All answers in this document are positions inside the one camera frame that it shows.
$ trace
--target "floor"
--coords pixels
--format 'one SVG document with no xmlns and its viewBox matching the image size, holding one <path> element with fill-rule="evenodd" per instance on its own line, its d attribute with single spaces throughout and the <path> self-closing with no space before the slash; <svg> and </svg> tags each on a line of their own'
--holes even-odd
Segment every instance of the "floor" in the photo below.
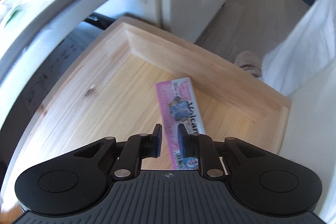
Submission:
<svg viewBox="0 0 336 224">
<path fill-rule="evenodd" d="M 230 62 L 242 51 L 263 58 L 308 8 L 302 0 L 228 0 L 196 44 Z"/>
</svg>

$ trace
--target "wooden surface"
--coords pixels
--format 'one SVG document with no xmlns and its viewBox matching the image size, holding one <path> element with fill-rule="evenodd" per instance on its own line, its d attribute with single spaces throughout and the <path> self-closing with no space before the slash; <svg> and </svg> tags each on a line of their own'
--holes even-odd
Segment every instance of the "wooden surface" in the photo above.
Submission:
<svg viewBox="0 0 336 224">
<path fill-rule="evenodd" d="M 156 123 L 162 123 L 155 83 L 191 76 L 194 84 L 198 69 L 198 77 L 203 78 L 196 80 L 195 86 L 202 91 L 194 90 L 206 133 L 216 141 L 235 136 L 278 153 L 290 101 L 196 45 L 123 18 L 78 58 L 36 113 L 7 174 L 0 222 L 10 223 L 22 213 L 14 193 L 21 172 L 106 136 L 125 141 L 133 134 L 151 133 Z M 253 120 L 250 113 L 256 113 Z M 144 160 L 142 167 L 171 167 L 165 138 L 161 157 Z"/>
<path fill-rule="evenodd" d="M 219 56 L 143 22 L 124 18 L 132 53 L 193 85 L 253 121 L 290 100 Z"/>
</svg>

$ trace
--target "printed image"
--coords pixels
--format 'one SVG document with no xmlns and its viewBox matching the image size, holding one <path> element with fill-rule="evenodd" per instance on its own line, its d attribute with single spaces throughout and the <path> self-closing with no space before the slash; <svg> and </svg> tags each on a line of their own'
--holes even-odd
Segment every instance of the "printed image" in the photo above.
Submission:
<svg viewBox="0 0 336 224">
<path fill-rule="evenodd" d="M 198 170 L 198 159 L 196 158 L 185 158 L 183 163 L 188 169 Z"/>
<path fill-rule="evenodd" d="M 184 122 L 193 114 L 189 108 L 188 101 L 179 96 L 174 97 L 169 104 L 169 112 L 177 122 Z"/>
</svg>

